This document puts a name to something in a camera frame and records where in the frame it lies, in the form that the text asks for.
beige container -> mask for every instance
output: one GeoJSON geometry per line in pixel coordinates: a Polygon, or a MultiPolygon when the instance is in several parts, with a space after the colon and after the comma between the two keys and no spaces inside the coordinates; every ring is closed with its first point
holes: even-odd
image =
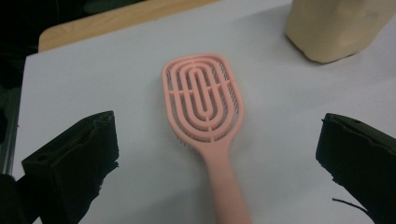
{"type": "Polygon", "coordinates": [[[396,0],[293,0],[286,35],[308,59],[330,63],[367,48],[395,13],[396,0]]]}

wooden strip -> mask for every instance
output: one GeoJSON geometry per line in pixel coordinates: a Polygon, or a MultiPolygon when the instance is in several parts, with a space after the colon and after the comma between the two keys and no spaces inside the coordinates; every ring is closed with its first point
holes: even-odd
{"type": "Polygon", "coordinates": [[[44,31],[39,38],[38,52],[58,48],[146,21],[154,21],[217,1],[219,0],[148,0],[77,21],[70,21],[44,31]]]}

black object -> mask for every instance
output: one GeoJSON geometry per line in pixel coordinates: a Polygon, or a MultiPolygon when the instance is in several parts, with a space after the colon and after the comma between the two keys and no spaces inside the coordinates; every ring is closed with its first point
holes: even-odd
{"type": "Polygon", "coordinates": [[[82,119],[22,161],[25,176],[16,183],[17,189],[9,177],[0,177],[7,183],[0,191],[14,192],[19,206],[12,209],[23,214],[10,217],[3,209],[0,217],[9,223],[32,223],[37,217],[43,223],[78,223],[99,195],[106,175],[118,167],[118,157],[114,113],[82,119]]]}
{"type": "Polygon", "coordinates": [[[356,119],[327,114],[316,157],[375,223],[396,223],[396,139],[356,119]]]}

pink handle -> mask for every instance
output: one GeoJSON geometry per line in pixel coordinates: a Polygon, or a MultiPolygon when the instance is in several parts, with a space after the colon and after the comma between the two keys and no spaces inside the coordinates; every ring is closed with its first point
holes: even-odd
{"type": "Polygon", "coordinates": [[[209,172],[217,224],[250,224],[248,208],[236,182],[228,150],[207,151],[204,159],[209,172]]]}

white table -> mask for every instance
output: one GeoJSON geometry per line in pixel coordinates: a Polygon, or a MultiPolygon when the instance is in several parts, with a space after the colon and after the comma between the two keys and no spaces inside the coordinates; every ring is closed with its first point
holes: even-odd
{"type": "Polygon", "coordinates": [[[283,35],[289,1],[222,0],[27,59],[13,174],[78,120],[114,110],[120,168],[81,223],[214,223],[205,167],[166,120],[161,69],[214,52],[246,104],[232,163],[254,223],[372,221],[315,159],[327,112],[396,136],[396,20],[362,53],[308,62],[283,35]]]}

